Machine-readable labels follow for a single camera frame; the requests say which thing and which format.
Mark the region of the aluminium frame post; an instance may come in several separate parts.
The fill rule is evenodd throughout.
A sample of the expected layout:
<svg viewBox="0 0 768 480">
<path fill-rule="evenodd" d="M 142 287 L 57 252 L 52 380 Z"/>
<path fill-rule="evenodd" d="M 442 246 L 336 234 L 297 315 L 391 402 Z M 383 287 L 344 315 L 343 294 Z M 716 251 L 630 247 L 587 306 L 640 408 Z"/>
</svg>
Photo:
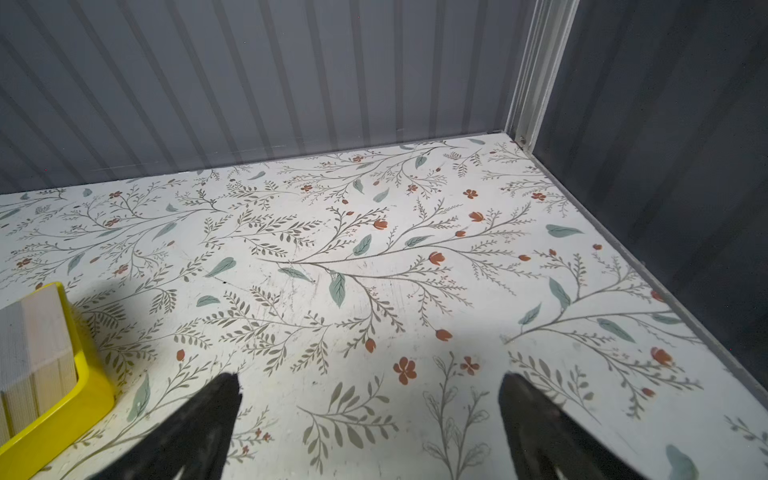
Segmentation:
<svg viewBox="0 0 768 480">
<path fill-rule="evenodd" d="M 534 3 L 505 124 L 506 133 L 528 155 L 541 132 L 579 4 L 579 0 Z"/>
</svg>

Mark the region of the yellow plastic card tray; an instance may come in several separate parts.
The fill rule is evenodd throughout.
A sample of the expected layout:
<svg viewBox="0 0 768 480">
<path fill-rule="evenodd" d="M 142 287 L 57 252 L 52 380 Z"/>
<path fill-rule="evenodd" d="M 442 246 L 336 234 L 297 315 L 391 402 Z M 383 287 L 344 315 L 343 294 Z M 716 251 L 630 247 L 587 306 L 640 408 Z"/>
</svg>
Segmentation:
<svg viewBox="0 0 768 480">
<path fill-rule="evenodd" d="M 75 319 L 64 287 L 59 294 L 71 336 L 77 373 L 75 387 L 51 410 L 1 443 L 1 476 L 29 479 L 107 415 L 115 404 L 115 388 L 88 327 Z"/>
</svg>

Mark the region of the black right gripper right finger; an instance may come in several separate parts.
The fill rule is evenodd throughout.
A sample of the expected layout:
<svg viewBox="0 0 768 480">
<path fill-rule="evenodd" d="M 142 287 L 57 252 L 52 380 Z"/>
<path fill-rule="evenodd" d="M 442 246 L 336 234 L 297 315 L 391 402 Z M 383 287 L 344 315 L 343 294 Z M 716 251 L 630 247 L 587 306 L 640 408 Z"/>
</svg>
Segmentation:
<svg viewBox="0 0 768 480">
<path fill-rule="evenodd" d="M 641 479 L 519 374 L 504 375 L 498 403 L 519 479 Z"/>
</svg>

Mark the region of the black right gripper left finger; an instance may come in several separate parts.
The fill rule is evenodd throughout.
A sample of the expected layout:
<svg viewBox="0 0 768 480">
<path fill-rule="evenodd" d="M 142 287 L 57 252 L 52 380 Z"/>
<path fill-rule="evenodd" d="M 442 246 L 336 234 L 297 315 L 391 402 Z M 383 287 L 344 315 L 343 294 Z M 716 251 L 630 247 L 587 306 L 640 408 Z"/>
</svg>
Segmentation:
<svg viewBox="0 0 768 480">
<path fill-rule="evenodd" d="M 222 373 L 95 479 L 220 479 L 242 402 L 238 376 Z"/>
</svg>

